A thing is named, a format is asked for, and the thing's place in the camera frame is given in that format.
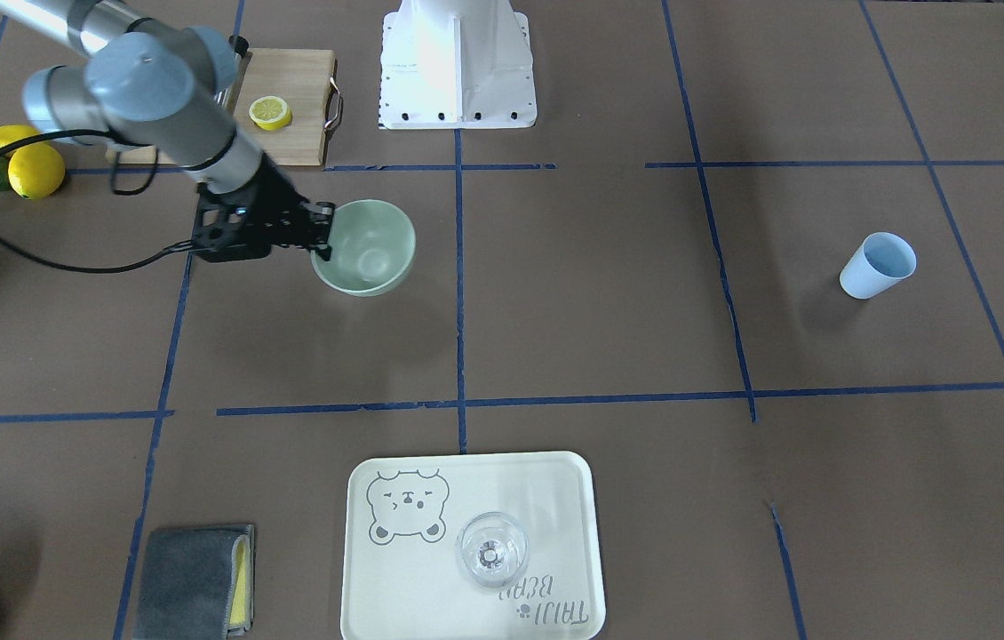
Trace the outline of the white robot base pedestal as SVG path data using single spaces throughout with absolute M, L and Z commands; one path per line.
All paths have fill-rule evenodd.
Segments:
M 381 36 L 381 129 L 526 129 L 538 121 L 530 22 L 509 1 L 402 1 L 386 13 Z

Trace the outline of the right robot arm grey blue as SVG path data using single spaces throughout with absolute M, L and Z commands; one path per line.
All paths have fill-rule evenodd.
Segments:
M 218 94 L 241 56 L 212 28 L 170 28 L 122 1 L 0 1 L 0 13 L 83 54 L 83 68 L 40 70 L 22 104 L 38 139 L 153 147 L 196 182 L 192 236 L 163 256 L 210 262 L 298 247 L 323 260 L 335 206 L 303 197 Z

